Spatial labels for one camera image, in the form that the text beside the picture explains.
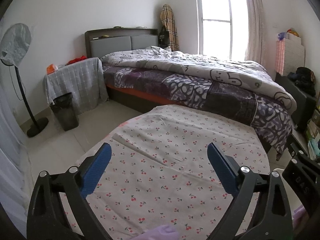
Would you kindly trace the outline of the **purple gloved right hand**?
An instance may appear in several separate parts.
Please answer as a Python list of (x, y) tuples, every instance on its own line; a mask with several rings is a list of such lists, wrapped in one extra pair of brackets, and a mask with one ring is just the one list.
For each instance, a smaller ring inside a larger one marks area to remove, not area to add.
[(298, 208), (296, 208), (293, 211), (292, 222), (293, 222), (293, 227), (294, 228), (296, 228), (299, 225), (300, 220), (305, 215), (305, 213), (306, 213), (306, 210), (305, 210), (303, 205), (300, 205)]

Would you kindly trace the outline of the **purple gloved left hand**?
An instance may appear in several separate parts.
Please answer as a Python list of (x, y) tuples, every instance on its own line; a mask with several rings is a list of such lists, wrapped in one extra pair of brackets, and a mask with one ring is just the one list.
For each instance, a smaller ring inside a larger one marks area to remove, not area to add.
[(161, 225), (143, 234), (132, 238), (132, 240), (178, 240), (180, 233), (170, 225)]

